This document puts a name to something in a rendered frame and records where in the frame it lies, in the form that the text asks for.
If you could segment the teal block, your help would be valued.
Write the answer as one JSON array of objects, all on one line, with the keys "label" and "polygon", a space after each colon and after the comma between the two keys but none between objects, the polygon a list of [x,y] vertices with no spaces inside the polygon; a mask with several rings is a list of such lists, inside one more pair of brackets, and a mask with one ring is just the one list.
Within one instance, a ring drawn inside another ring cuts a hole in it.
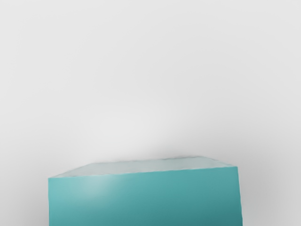
[{"label": "teal block", "polygon": [[238,168],[202,156],[91,163],[48,203],[49,226],[243,226]]}]

